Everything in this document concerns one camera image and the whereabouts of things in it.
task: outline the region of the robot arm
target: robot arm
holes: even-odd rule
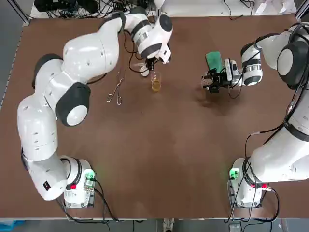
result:
[[[259,204],[263,183],[309,178],[307,26],[306,23],[296,24],[280,35],[263,36],[244,47],[244,54],[262,51],[266,63],[277,69],[288,88],[295,92],[299,90],[301,94],[297,100],[294,95],[283,124],[272,138],[257,148],[248,159],[235,161],[233,168],[239,170],[239,176],[232,180],[232,186],[235,193],[239,191],[236,198],[239,206],[251,207],[253,201]]]
[[[113,15],[95,33],[68,41],[63,49],[63,59],[56,54],[46,54],[35,67],[35,92],[21,101],[17,125],[22,160],[45,200],[60,196],[70,188],[68,184],[83,190],[80,176],[90,165],[85,160],[59,159],[56,120],[60,119],[66,126],[75,126],[85,119],[90,97],[87,82],[116,66],[118,33],[122,29],[131,34],[142,58],[157,58],[168,63],[171,52],[167,44],[172,34],[170,18],[161,15],[152,28],[145,10],[135,8]]]
[[[277,33],[272,33],[259,37],[254,42],[245,45],[240,52],[241,70],[238,70],[234,60],[225,59],[225,71],[208,71],[202,77],[202,87],[210,93],[218,93],[221,87],[234,88],[241,85],[256,85],[263,77],[261,52],[266,51],[264,57],[267,64],[276,69],[279,52],[287,44],[288,35],[290,33],[287,31],[280,36]]]

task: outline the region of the brown table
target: brown table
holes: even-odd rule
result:
[[[173,18],[172,22],[171,63],[156,67],[162,73],[161,91],[153,93],[149,78],[128,70],[129,54],[120,34],[118,66],[91,86],[86,120],[74,128],[58,123],[58,153],[90,162],[117,217],[225,218],[230,212],[226,192],[229,168],[236,158],[243,157],[248,134],[280,124],[292,91],[277,71],[262,61],[262,82],[244,87],[239,98],[230,99],[227,91],[205,95],[199,85],[207,70],[204,56],[220,51],[223,58],[233,58],[240,65],[240,50],[245,44],[289,28],[295,17],[255,16],[235,21],[227,17]],[[45,53],[61,55],[66,41],[94,32],[100,23],[97,19],[42,19],[32,20],[24,28],[0,114],[1,218],[64,217],[55,201],[40,197],[22,166],[17,106],[33,92],[36,61]],[[120,90],[123,104],[117,106],[114,100],[106,103],[106,98],[116,85],[121,64],[126,78]],[[252,138],[248,153],[267,136]],[[272,186],[281,198],[280,217],[309,217],[307,181]],[[100,218],[101,202],[96,202],[94,209],[71,213]],[[253,216],[270,218],[275,209],[275,198],[268,194]],[[248,210],[237,210],[236,215],[247,216]]]

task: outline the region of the cable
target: cable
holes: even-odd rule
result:
[[[258,218],[255,218],[254,220],[256,221],[260,221],[260,222],[273,222],[277,219],[278,217],[278,214],[280,212],[280,199],[279,199],[279,195],[278,193],[272,188],[271,191],[275,194],[276,198],[277,198],[277,211],[276,211],[276,214],[275,216],[270,219],[270,220],[267,220],[267,219],[258,219]]]
[[[152,5],[152,2],[150,2],[149,5],[150,5],[150,10],[151,10],[151,15],[153,16],[153,19],[155,20],[154,13],[153,13],[153,8],[152,8],[152,6],[151,6],[151,5]]]
[[[253,7],[254,7],[254,1],[250,1],[250,0],[240,0],[240,2],[241,2],[242,4],[244,4],[245,7],[247,7],[247,8],[250,8],[250,7],[251,7],[251,3],[253,3],[252,8],[251,8],[251,12],[250,12],[250,16],[252,16],[252,10],[253,10]]]
[[[61,200],[59,200],[58,198],[56,199],[58,205],[60,206],[60,208],[62,209],[62,211],[66,214],[66,216],[72,220],[75,221],[76,223],[80,223],[80,224],[104,224],[104,225],[108,225],[108,221],[96,221],[93,219],[86,219],[86,220],[79,220],[79,219],[74,219],[65,209],[65,207],[63,206]]]
[[[100,193],[100,191],[98,191],[96,188],[94,188],[94,192],[96,192],[96,193],[101,197],[101,199],[103,200],[103,202],[104,202],[104,204],[106,205],[106,208],[107,208],[107,210],[108,210],[108,212],[109,212],[111,218],[112,218],[114,221],[116,221],[116,222],[123,222],[123,221],[120,221],[119,219],[117,219],[117,218],[114,216],[114,214],[112,213],[112,211],[111,211],[111,209],[110,209],[110,207],[109,207],[107,201],[105,200],[103,194]]]
[[[249,60],[247,60],[247,63],[248,63],[250,60],[252,60],[257,54],[260,54],[260,53],[261,53],[261,51],[258,51],[257,53],[255,53],[252,57],[249,58]],[[245,73],[245,71],[246,71],[247,66],[248,66],[248,65],[246,65],[246,66],[244,66],[244,67],[242,68],[242,73],[241,73],[241,75],[240,75],[239,80],[236,82],[236,84],[234,84],[234,85],[231,86],[231,88],[234,88],[236,85],[238,85],[238,83],[239,83],[240,80],[241,80],[241,86],[240,86],[240,90],[239,90],[238,94],[237,94],[236,96],[232,97],[231,94],[230,94],[230,92],[228,92],[228,95],[229,95],[230,98],[232,98],[232,99],[237,98],[237,97],[240,95],[240,93],[241,93],[242,86],[243,86],[243,75],[244,75],[244,73]]]
[[[252,134],[249,134],[249,136],[247,137],[246,139],[246,143],[245,143],[245,158],[248,160],[250,157],[247,156],[247,142],[249,140],[249,138],[253,135],[257,135],[257,134],[264,134],[264,133],[269,133],[269,132],[272,132],[272,131],[275,131],[275,130],[278,130],[278,129],[281,129],[281,126],[282,124],[280,124],[279,126],[273,128],[273,129],[270,129],[270,130],[265,130],[265,131],[259,131],[259,132],[254,132]]]
[[[238,189],[237,189],[237,193],[236,193],[236,196],[235,196],[235,200],[234,200],[234,204],[233,204],[233,207],[232,207],[231,214],[228,217],[227,221],[224,220],[224,223],[228,223],[230,221],[231,217],[232,217],[232,214],[234,213],[234,209],[235,209],[235,205],[236,205],[236,199],[237,199],[237,196],[238,196],[238,193],[239,193],[239,188],[241,186],[241,183],[242,183],[243,179],[245,178],[246,174],[248,173],[248,170],[249,170],[250,167],[251,167],[251,164],[249,164],[245,174],[243,175],[243,177],[242,177],[242,179],[241,179],[241,181],[239,183],[239,186],[238,186]]]
[[[104,74],[102,77],[100,77],[100,78],[94,80],[94,81],[89,81],[89,82],[87,82],[87,85],[91,85],[91,84],[94,84],[94,83],[96,83],[96,82],[99,82],[99,81],[102,80],[106,75],[107,75],[107,73]]]
[[[225,4],[225,5],[228,7],[228,9],[229,9],[229,12],[230,12],[230,15],[229,15],[230,20],[236,20],[236,19],[238,19],[238,18],[243,17],[243,15],[240,15],[240,16],[237,16],[237,17],[235,17],[235,18],[232,18],[232,17],[231,17],[231,15],[232,15],[231,8],[228,6],[228,4],[225,2],[225,0],[223,0],[223,2],[224,2],[224,4]]]
[[[124,47],[125,47],[126,52],[128,52],[128,53],[136,53],[136,51],[134,51],[134,49],[133,49],[133,51],[129,51],[129,50],[126,48],[126,33],[129,33],[129,32],[126,31],[126,30],[124,30],[123,32],[124,32],[124,35],[125,35]]]
[[[247,226],[261,225],[261,224],[264,224],[264,223],[265,223],[265,222],[259,222],[259,223],[248,224],[248,225],[246,225],[246,226],[243,228],[242,232],[245,232]]]
[[[255,200],[256,189],[257,189],[257,187],[256,187],[256,180],[255,180],[254,188],[255,188],[255,190],[254,190],[254,196],[253,196],[253,200],[252,200],[251,207],[250,207],[250,209],[249,209],[249,218],[248,218],[247,221],[243,221],[243,222],[249,222],[249,221],[251,220],[251,213],[252,213],[253,203],[254,203],[254,200]]]

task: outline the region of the glass cup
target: glass cup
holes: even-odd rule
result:
[[[154,92],[159,92],[161,88],[161,74],[156,71],[150,73],[151,88]]]

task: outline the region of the yellow liquid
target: yellow liquid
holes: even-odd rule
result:
[[[160,88],[161,88],[161,83],[159,80],[154,80],[151,83],[151,88],[153,89],[154,92],[159,92]]]

